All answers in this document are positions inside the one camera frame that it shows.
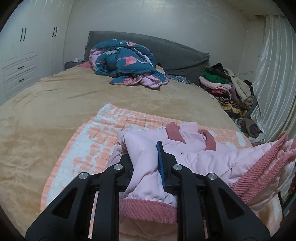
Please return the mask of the pink quilted jacket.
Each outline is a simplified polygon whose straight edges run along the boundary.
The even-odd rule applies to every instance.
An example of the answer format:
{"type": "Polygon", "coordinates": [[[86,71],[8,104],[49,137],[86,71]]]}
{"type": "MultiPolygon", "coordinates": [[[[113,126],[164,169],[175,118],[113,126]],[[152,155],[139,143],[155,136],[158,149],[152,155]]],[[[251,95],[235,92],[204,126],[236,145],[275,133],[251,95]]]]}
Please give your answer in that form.
{"type": "Polygon", "coordinates": [[[108,165],[118,163],[124,154],[133,165],[132,179],[119,202],[120,214],[160,223],[176,223],[177,202],[163,189],[157,142],[193,173],[215,173],[255,213],[276,196],[295,163],[295,140],[286,132],[275,142],[236,150],[216,142],[195,122],[170,123],[158,130],[119,131],[117,142],[108,165]]]}

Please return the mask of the blue flamingo quilt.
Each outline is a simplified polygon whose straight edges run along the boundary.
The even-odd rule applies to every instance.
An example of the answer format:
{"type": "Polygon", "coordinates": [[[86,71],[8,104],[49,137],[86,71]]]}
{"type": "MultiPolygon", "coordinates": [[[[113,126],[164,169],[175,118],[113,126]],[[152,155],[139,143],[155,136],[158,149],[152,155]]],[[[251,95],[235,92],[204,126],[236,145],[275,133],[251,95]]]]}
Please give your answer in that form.
{"type": "Polygon", "coordinates": [[[154,54],[147,47],[112,39],[95,45],[89,54],[89,62],[96,75],[108,76],[112,85],[142,85],[157,89],[169,79],[156,69],[154,54]]]}

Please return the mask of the shiny cream curtain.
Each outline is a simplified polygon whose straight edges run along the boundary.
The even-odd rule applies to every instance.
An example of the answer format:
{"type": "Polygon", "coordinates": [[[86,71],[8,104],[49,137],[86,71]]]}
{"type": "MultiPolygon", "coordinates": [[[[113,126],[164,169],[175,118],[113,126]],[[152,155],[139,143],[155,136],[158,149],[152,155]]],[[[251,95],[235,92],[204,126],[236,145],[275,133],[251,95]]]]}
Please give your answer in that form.
{"type": "Polygon", "coordinates": [[[253,83],[258,106],[252,119],[274,141],[283,131],[295,138],[295,31],[284,16],[267,15],[253,83]]]}

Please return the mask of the orange plaid cloud blanket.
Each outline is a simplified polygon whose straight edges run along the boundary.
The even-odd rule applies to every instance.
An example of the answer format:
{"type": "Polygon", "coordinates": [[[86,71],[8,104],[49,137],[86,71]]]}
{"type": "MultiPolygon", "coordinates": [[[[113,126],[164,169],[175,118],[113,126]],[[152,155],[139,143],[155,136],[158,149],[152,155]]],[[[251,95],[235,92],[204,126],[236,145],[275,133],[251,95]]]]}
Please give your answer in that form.
{"type": "MultiPolygon", "coordinates": [[[[122,109],[107,104],[96,116],[84,123],[69,140],[57,160],[43,189],[41,211],[81,172],[90,175],[103,172],[117,145],[117,131],[163,129],[168,123],[180,125],[184,121],[122,109]]],[[[198,129],[209,131],[215,141],[231,149],[251,147],[251,142],[238,131],[213,128],[198,124],[198,129]]],[[[257,213],[274,235],[283,219],[278,195],[257,213]]]]}

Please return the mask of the pile of folded clothes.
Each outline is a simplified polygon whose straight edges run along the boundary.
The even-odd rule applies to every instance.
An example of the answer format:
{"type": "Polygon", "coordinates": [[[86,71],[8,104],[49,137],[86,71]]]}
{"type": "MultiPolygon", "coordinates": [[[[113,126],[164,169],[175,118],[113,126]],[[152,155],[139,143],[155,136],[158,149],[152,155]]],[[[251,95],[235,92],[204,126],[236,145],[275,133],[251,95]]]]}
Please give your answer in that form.
{"type": "Polygon", "coordinates": [[[249,118],[257,105],[252,82],[241,80],[230,69],[217,63],[199,77],[200,86],[216,99],[233,119],[249,118]]]}

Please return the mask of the grey headboard cover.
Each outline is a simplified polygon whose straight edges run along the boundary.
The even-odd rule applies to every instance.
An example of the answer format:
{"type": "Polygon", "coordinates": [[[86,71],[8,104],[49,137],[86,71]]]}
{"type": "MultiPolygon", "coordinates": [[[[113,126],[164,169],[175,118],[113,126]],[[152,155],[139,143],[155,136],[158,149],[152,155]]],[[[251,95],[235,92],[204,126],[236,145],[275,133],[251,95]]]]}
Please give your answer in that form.
{"type": "Polygon", "coordinates": [[[166,74],[184,76],[197,86],[200,85],[199,77],[208,68],[210,59],[208,53],[158,37],[112,31],[89,32],[84,60],[89,60],[90,50],[96,44],[111,39],[128,40],[147,47],[154,54],[156,63],[161,65],[166,74]]]}

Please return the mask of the bag of clothes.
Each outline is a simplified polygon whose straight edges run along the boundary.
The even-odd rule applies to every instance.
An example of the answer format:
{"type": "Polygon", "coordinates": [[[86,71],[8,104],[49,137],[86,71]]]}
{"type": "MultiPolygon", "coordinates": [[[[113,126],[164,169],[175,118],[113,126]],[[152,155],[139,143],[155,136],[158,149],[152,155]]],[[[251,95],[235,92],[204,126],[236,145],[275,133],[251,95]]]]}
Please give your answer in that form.
{"type": "Polygon", "coordinates": [[[262,143],[264,141],[264,133],[253,120],[249,118],[238,118],[235,120],[235,124],[251,143],[262,143]]]}

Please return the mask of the tan bed cover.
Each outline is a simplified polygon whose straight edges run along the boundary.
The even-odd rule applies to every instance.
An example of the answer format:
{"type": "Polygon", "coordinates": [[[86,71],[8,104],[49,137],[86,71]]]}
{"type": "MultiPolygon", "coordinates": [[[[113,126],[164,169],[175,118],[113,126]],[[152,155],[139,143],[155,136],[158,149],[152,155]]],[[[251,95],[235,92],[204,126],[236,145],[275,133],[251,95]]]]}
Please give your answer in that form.
{"type": "Polygon", "coordinates": [[[21,234],[39,215],[44,185],[66,144],[108,103],[239,136],[219,103],[194,84],[117,86],[79,67],[43,78],[1,106],[1,207],[21,234]]]}

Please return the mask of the dark patterned pillow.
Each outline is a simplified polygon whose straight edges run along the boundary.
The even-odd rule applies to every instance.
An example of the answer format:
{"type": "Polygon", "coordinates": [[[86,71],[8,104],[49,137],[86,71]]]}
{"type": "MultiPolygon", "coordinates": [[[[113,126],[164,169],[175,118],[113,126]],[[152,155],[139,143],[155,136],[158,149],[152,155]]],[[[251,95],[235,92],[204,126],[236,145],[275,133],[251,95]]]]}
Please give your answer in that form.
{"type": "Polygon", "coordinates": [[[166,74],[166,77],[169,78],[170,80],[175,80],[177,82],[181,82],[181,83],[184,83],[184,84],[191,84],[189,79],[187,77],[184,77],[184,76],[166,74]]]}

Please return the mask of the white wardrobe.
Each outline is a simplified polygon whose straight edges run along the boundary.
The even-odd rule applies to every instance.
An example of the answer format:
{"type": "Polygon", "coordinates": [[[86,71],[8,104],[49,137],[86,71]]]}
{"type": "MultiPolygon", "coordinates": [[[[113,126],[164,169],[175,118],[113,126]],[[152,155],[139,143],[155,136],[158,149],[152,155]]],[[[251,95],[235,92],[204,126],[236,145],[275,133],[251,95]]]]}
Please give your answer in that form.
{"type": "Polygon", "coordinates": [[[63,70],[74,1],[22,1],[1,30],[1,104],[63,70]]]}

